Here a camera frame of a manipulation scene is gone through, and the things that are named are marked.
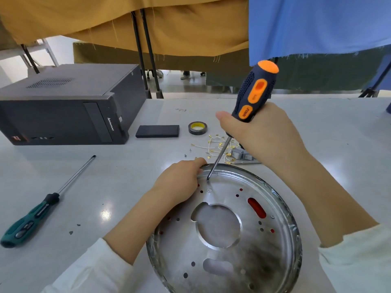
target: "white tabletop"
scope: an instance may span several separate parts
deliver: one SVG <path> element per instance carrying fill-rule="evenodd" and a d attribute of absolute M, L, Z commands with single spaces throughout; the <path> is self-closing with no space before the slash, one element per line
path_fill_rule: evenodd
<path fill-rule="evenodd" d="M 286 110 L 308 150 L 342 186 L 376 220 L 391 221 L 391 115 L 385 112 L 391 99 L 273 102 Z M 234 105 L 234 99 L 147 100 L 125 145 L 13 146 L 1 135 L 1 233 L 47 193 L 57 191 L 93 154 L 97 158 L 64 192 L 59 205 L 29 242 L 19 248 L 0 248 L 0 291 L 39 292 L 52 283 L 115 226 L 165 168 L 181 159 L 206 157 L 205 149 L 190 144 L 206 144 L 209 134 L 224 135 L 214 113 L 231 111 Z M 208 133 L 189 134 L 187 126 L 192 121 L 207 123 Z M 139 125 L 180 125 L 179 138 L 136 139 Z M 301 202 L 265 166 L 242 167 L 268 182 L 286 201 L 298 223 L 303 265 L 293 292 L 334 292 L 318 262 L 320 242 Z M 127 292 L 166 292 L 154 274 L 145 247 L 135 268 Z"/>

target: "roll of tape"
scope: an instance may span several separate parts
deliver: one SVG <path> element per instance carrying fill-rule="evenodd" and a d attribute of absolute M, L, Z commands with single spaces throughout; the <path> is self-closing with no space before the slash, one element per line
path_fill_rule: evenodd
<path fill-rule="evenodd" d="M 189 124 L 189 133 L 192 135 L 200 136 L 208 131 L 206 123 L 201 121 L 195 121 Z"/>

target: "computer case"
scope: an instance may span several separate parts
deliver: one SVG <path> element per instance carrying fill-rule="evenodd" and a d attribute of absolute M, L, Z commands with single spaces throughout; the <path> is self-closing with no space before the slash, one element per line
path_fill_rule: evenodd
<path fill-rule="evenodd" d="M 0 131 L 14 145 L 124 144 L 144 89 L 138 65 L 61 65 L 0 89 Z"/>

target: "orange and black screwdriver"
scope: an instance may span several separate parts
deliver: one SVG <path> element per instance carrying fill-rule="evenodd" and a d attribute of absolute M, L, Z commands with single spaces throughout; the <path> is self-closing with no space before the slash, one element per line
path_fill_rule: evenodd
<path fill-rule="evenodd" d="M 250 122 L 266 103 L 267 99 L 270 98 L 278 71 L 278 66 L 269 60 L 258 62 L 248 74 L 239 90 L 232 116 L 242 122 Z M 227 141 L 221 148 L 221 152 L 206 178 L 207 181 L 231 142 L 232 136 L 229 133 L 227 135 Z"/>

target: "metal plate surface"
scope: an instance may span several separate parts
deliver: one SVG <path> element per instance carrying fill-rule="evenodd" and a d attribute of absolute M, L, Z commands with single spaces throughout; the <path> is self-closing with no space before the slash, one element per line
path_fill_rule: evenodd
<path fill-rule="evenodd" d="M 301 267 L 301 240 L 285 202 L 261 178 L 212 164 L 195 193 L 160 222 L 149 259 L 170 292 L 290 292 Z M 254 199 L 262 209 L 250 205 Z"/>

